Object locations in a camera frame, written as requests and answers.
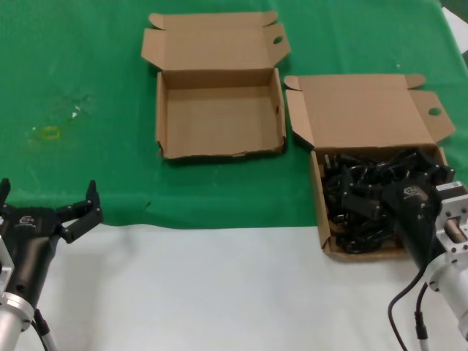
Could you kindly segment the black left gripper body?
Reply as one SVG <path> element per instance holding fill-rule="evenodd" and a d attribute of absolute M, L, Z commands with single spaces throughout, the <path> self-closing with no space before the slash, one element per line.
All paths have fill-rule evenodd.
<path fill-rule="evenodd" d="M 1 237 L 14 270 L 6 291 L 36 306 L 60 239 L 61 221 L 52 208 L 1 207 Z"/>

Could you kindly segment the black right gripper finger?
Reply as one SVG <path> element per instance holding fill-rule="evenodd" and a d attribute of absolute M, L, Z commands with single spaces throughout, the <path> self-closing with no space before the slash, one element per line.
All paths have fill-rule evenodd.
<path fill-rule="evenodd" d="M 451 183 L 455 175 L 453 168 L 438 162 L 422 149 L 418 149 L 418 170 L 420 174 L 416 179 L 433 186 Z"/>
<path fill-rule="evenodd" d="M 366 219 L 381 219 L 381 169 L 375 165 L 341 167 L 341 206 Z"/>

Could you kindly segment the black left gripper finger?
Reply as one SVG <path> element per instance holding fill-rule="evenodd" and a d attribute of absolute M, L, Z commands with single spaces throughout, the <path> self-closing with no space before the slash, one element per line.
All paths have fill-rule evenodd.
<path fill-rule="evenodd" d="M 0 217 L 1 219 L 7 214 L 9 205 L 7 204 L 7 197 L 10 193 L 10 180 L 3 178 L 0 184 Z"/>
<path fill-rule="evenodd" d="M 98 224 L 103 223 L 103 211 L 95 180 L 91 180 L 86 199 L 55 210 L 61 223 L 58 234 L 71 244 Z"/>

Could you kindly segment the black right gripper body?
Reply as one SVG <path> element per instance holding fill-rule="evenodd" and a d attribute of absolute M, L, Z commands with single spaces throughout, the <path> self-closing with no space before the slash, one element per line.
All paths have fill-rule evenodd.
<path fill-rule="evenodd" d="M 422 181 L 392 183 L 382 191 L 382 207 L 419 269 L 426 269 L 445 252 L 435 235 L 435 221 L 441 211 L 435 186 Z"/>

